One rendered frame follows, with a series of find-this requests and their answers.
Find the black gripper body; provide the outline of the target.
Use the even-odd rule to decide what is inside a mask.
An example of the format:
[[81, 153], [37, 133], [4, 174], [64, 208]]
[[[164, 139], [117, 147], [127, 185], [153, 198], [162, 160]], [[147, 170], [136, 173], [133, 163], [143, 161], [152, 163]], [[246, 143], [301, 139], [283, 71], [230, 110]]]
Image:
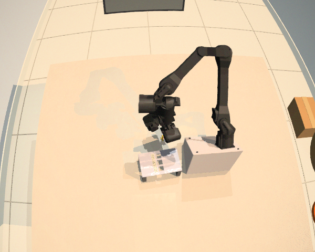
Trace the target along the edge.
[[178, 128], [176, 128], [175, 124], [173, 123], [175, 121], [174, 116], [176, 115], [175, 111], [172, 115], [164, 116], [160, 114], [159, 112], [159, 106], [157, 106], [158, 115], [161, 117], [163, 123], [164, 123], [164, 132], [163, 137], [165, 139], [166, 143], [174, 142], [181, 139], [181, 133]]

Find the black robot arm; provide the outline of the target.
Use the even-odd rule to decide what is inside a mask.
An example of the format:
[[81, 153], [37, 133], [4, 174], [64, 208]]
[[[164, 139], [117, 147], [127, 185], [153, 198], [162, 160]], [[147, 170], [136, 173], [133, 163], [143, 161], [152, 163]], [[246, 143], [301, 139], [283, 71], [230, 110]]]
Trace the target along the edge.
[[158, 130], [158, 126], [164, 125], [158, 115], [170, 116], [175, 106], [181, 106], [179, 97], [171, 97], [180, 85], [183, 77], [205, 56], [215, 57], [218, 66], [217, 77], [217, 104], [212, 108], [212, 119], [219, 128], [216, 135], [216, 143], [221, 150], [234, 148], [234, 133], [236, 129], [230, 123], [228, 108], [228, 73], [232, 60], [232, 49], [227, 45], [216, 47], [198, 46], [195, 51], [172, 73], [163, 78], [154, 95], [139, 95], [138, 113], [149, 113], [143, 117], [143, 122], [149, 131]]

